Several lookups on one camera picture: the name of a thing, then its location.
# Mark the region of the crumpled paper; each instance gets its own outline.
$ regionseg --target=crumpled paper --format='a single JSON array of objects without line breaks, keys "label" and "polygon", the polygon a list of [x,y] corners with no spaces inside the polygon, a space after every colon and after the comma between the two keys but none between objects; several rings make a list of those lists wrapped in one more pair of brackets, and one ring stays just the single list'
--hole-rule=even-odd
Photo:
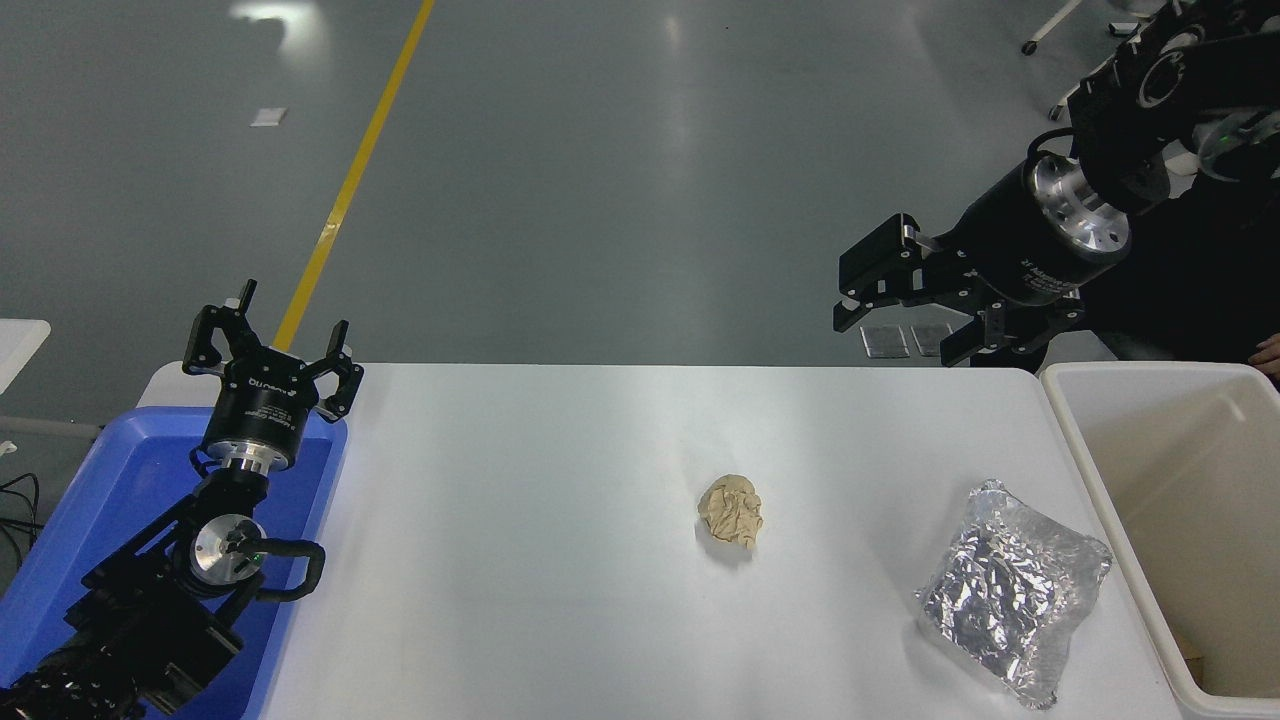
[{"label": "crumpled paper", "polygon": [[760,518],[760,496],[742,475],[724,475],[716,480],[698,503],[698,515],[707,521],[712,536],[736,542],[751,550],[755,533],[764,524]]}]

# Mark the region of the aluminum foil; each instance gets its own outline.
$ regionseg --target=aluminum foil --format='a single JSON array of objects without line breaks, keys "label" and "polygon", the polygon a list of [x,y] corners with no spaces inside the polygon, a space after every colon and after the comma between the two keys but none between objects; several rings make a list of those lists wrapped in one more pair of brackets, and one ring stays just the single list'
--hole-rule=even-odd
[{"label": "aluminum foil", "polygon": [[991,671],[1023,706],[1048,710],[1071,633],[1093,610],[1111,560],[1102,542],[987,480],[969,493],[960,532],[916,592],[918,621]]}]

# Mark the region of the white plastic bin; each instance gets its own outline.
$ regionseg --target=white plastic bin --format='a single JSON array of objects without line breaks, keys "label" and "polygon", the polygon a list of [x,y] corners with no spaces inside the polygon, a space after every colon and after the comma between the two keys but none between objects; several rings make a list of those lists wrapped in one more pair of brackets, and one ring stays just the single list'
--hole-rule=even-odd
[{"label": "white plastic bin", "polygon": [[[1184,712],[1280,719],[1271,382],[1207,363],[1066,364],[1041,379]],[[1203,691],[1170,626],[1203,655]]]}]

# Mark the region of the gray floor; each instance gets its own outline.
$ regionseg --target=gray floor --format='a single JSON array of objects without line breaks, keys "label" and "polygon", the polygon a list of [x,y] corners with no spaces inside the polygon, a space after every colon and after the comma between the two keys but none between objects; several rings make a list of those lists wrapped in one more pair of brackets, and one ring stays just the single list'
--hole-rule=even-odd
[{"label": "gray floor", "polygon": [[[0,414],[108,421],[246,277],[269,340],[417,5],[4,3],[0,316],[54,331]],[[836,259],[1052,127],[1115,45],[1093,1],[1021,56],[1057,5],[439,0],[293,350],[347,318],[366,361],[867,364]],[[14,439],[56,500],[84,443]]]}]

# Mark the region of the wire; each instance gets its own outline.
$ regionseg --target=wire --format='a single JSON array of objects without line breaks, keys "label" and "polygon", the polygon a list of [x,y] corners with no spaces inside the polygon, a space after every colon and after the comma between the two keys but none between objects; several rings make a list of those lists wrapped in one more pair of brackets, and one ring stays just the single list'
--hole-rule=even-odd
[{"label": "wire", "polygon": [[22,548],[18,547],[18,541],[13,539],[13,536],[9,534],[9,530],[6,530],[3,525],[0,525],[0,533],[4,533],[5,539],[8,539],[9,544],[13,546],[13,557],[18,561],[17,566],[22,568]]},{"label": "wire", "polygon": [[29,497],[22,495],[20,492],[14,492],[12,489],[0,489],[0,495],[12,495],[17,498],[20,498],[27,505],[27,512],[31,512],[31,521],[32,523],[36,521],[36,505],[31,501]]},{"label": "wire", "polygon": [[26,520],[13,520],[10,518],[0,518],[0,524],[13,525],[15,528],[31,528],[33,530],[44,530],[44,523],[28,523]]},{"label": "wire", "polygon": [[[15,486],[18,483],[20,483],[22,480],[31,480],[32,497],[28,498],[26,495],[18,492],[18,491],[8,489],[8,488],[10,488],[10,487],[13,487],[13,486]],[[14,523],[20,523],[19,520],[0,519],[0,521],[5,523],[10,528],[14,528],[14,529],[17,529],[19,532],[26,533],[27,534],[27,550],[31,551],[33,547],[36,547],[36,528],[35,527],[37,524],[36,520],[38,519],[37,518],[37,512],[38,512],[38,509],[40,509],[40,478],[37,478],[35,473],[23,473],[20,475],[18,475],[17,478],[9,480],[8,483],[4,483],[3,486],[0,486],[0,493],[3,493],[3,495],[12,495],[14,497],[18,497],[18,498],[20,498],[27,505],[27,510],[31,512],[31,523],[22,523],[24,525],[29,525],[26,529],[18,528],[14,524]],[[10,541],[13,539],[13,536],[10,536],[8,530],[5,530],[5,534],[9,537]]]},{"label": "wire", "polygon": [[32,514],[31,521],[35,523],[36,521],[36,518],[35,518],[36,509],[40,507],[40,478],[37,478],[35,473],[23,473],[20,475],[18,475],[17,478],[9,480],[8,483],[0,486],[0,489],[8,489],[8,488],[10,488],[10,487],[13,487],[13,486],[15,486],[18,483],[20,483],[22,480],[27,480],[27,479],[31,480],[31,487],[35,488],[35,491],[32,492],[32,496],[35,497],[35,500],[31,501],[32,506],[33,506],[32,510],[31,510],[31,514]]},{"label": "wire", "polygon": [[1055,137],[1066,137],[1069,135],[1075,135],[1075,128],[1053,128],[1048,132],[1042,132],[1036,136],[1036,140],[1027,146],[1027,156],[1034,158],[1036,152],[1039,151],[1039,146],[1053,140]]},{"label": "wire", "polygon": [[192,447],[191,452],[187,454],[187,460],[191,461],[191,466],[195,468],[197,475],[200,475],[201,478],[207,478],[209,469],[212,468],[214,465],[218,465],[219,461],[205,460],[204,462],[201,462],[198,452],[200,452],[198,445],[196,447]]}]

